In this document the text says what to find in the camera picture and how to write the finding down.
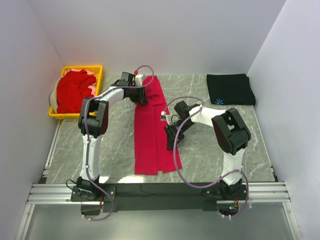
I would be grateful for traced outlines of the crimson red t shirt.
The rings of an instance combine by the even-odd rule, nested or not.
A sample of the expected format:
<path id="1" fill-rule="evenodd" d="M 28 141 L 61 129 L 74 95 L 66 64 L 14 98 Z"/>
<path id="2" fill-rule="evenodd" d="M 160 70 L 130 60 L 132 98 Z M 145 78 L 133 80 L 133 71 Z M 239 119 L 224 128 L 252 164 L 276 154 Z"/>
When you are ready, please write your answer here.
<path id="1" fill-rule="evenodd" d="M 143 81 L 147 104 L 137 103 L 134 110 L 134 173 L 157 175 L 176 170 L 174 154 L 167 149 L 167 123 L 161 112 L 167 102 L 157 76 L 147 76 Z"/>

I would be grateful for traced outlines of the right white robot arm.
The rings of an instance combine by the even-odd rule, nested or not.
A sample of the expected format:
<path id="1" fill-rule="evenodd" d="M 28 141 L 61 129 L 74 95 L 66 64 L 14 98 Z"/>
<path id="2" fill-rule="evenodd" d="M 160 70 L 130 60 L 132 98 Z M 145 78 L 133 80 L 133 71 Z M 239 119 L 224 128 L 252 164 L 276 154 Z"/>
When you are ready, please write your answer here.
<path id="1" fill-rule="evenodd" d="M 218 146 L 223 153 L 223 168 L 221 178 L 205 187 L 204 192 L 216 200 L 246 199 L 248 187 L 243 185 L 242 161 L 251 140 L 251 133 L 238 110 L 217 110 L 201 104 L 187 105 L 183 100 L 174 106 L 174 110 L 178 115 L 176 122 L 171 120 L 166 110 L 160 114 L 161 120 L 167 122 L 164 127 L 166 148 L 175 150 L 178 143 L 184 139 L 184 133 L 194 124 L 213 128 Z"/>

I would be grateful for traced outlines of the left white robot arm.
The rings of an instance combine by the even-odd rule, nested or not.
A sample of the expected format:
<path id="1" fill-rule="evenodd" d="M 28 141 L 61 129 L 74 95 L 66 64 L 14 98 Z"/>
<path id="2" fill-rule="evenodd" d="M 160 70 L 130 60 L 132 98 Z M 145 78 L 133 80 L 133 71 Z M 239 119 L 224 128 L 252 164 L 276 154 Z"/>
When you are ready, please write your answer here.
<path id="1" fill-rule="evenodd" d="M 80 175 L 76 181 L 68 179 L 65 185 L 72 190 L 74 201 L 114 201 L 115 190 L 100 184 L 100 148 L 109 125 L 110 108 L 125 98 L 134 103 L 147 104 L 145 74 L 123 72 L 107 91 L 95 97 L 86 97 L 81 106 L 78 128 L 82 134 L 83 157 Z"/>

